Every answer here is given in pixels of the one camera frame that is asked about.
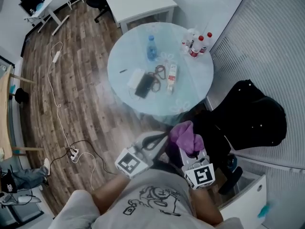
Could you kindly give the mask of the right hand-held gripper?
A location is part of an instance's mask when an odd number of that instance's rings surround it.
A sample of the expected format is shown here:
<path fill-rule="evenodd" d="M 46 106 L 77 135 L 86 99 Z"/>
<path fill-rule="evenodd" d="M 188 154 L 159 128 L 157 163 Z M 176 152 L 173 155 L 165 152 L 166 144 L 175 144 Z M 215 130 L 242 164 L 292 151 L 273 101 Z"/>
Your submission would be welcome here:
<path fill-rule="evenodd" d="M 214 167 L 207 159 L 205 148 L 191 154 L 179 149 L 184 178 L 193 190 L 210 186 L 215 181 Z"/>

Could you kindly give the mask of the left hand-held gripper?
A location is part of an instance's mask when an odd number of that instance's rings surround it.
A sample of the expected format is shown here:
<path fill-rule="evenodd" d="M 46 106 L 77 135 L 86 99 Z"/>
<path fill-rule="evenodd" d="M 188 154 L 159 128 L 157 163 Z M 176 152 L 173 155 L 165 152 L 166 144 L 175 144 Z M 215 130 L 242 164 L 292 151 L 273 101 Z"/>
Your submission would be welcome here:
<path fill-rule="evenodd" d="M 135 143 L 122 150 L 115 161 L 115 166 L 132 179 L 151 168 L 153 162 L 164 152 L 167 142 L 166 132 L 144 132 Z"/>

